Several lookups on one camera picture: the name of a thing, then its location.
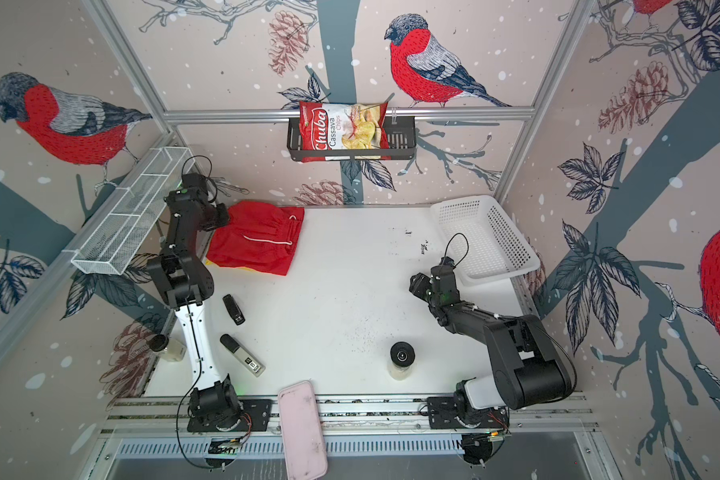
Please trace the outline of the red shorts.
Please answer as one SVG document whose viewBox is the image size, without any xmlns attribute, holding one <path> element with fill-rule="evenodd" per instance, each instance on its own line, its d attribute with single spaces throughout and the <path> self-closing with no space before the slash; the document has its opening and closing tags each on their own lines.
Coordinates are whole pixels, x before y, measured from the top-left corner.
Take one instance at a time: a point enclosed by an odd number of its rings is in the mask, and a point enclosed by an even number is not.
<svg viewBox="0 0 720 480">
<path fill-rule="evenodd" d="M 296 254 L 305 209 L 242 201 L 228 212 L 230 221 L 215 231 L 207 261 L 218 267 L 246 262 L 260 266 L 261 273 L 286 276 Z"/>
</svg>

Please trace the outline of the white plastic basket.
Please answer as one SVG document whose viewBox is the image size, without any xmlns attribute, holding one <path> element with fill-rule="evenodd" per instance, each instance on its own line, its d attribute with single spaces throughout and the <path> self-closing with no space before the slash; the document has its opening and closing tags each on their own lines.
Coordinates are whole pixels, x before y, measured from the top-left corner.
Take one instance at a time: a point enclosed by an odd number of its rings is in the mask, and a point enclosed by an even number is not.
<svg viewBox="0 0 720 480">
<path fill-rule="evenodd" d="M 528 241 L 491 196 L 468 196 L 430 207 L 434 227 L 458 260 L 457 278 L 485 284 L 537 271 L 541 262 Z"/>
</svg>

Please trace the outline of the yellow shorts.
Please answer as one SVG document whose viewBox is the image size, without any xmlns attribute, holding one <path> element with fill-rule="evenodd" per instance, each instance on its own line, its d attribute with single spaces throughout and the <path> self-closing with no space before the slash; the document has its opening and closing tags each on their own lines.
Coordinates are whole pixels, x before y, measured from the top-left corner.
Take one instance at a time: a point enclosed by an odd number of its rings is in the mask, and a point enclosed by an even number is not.
<svg viewBox="0 0 720 480">
<path fill-rule="evenodd" d="M 255 264 L 249 264 L 246 262 L 227 262 L 224 264 L 219 264 L 219 267 L 228 268 L 228 269 L 241 269 L 241 270 L 253 271 L 253 272 L 262 272 L 262 269 L 260 266 L 255 265 Z"/>
</svg>

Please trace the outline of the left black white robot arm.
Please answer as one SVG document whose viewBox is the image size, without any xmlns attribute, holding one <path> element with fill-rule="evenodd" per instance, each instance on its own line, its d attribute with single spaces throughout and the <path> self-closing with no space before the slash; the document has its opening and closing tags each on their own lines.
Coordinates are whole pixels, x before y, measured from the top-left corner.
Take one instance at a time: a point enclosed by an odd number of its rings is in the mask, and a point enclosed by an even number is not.
<svg viewBox="0 0 720 480">
<path fill-rule="evenodd" d="M 199 256 L 198 234 L 224 226 L 226 209 L 215 205 L 203 187 L 181 186 L 165 198 L 170 222 L 167 238 L 147 272 L 164 304 L 181 324 L 192 368 L 187 411 L 190 432 L 231 431 L 243 409 L 229 377 L 222 378 L 208 358 L 208 340 L 200 331 L 203 303 L 214 293 L 210 271 Z"/>
</svg>

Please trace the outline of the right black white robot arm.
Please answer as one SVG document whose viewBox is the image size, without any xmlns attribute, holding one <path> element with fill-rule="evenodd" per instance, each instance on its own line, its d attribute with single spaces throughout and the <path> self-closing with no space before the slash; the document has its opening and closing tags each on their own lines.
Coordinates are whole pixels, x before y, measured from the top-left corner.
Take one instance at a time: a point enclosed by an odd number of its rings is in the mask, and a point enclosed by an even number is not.
<svg viewBox="0 0 720 480">
<path fill-rule="evenodd" d="M 460 381 L 449 407 L 428 408 L 432 428 L 479 428 L 490 421 L 506 430 L 510 410 L 562 401 L 576 389 L 570 356 L 541 320 L 500 315 L 463 300 L 453 266 L 437 265 L 429 275 L 413 275 L 409 292 L 427 304 L 446 331 L 483 344 L 491 367 L 488 376 Z"/>
</svg>

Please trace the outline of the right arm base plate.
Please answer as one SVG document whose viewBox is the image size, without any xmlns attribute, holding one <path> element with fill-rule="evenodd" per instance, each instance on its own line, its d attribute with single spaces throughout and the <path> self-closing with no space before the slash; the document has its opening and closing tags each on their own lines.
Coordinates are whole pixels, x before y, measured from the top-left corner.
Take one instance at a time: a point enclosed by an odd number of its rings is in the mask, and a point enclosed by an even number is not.
<svg viewBox="0 0 720 480">
<path fill-rule="evenodd" d="M 509 411 L 505 407 L 477 409 L 464 394 L 451 397 L 434 396 L 426 399 L 424 407 L 433 430 L 444 429 L 509 429 Z"/>
</svg>

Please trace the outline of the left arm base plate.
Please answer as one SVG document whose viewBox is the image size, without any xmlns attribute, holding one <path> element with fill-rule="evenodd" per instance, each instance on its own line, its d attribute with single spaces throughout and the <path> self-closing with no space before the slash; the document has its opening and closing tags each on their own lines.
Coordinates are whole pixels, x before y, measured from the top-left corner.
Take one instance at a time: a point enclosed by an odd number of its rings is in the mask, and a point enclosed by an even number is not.
<svg viewBox="0 0 720 480">
<path fill-rule="evenodd" d="M 193 414 L 187 430 L 190 433 L 214 434 L 263 432 L 268 428 L 272 404 L 270 399 L 243 399 L 238 414 L 234 414 L 230 408 Z"/>
</svg>

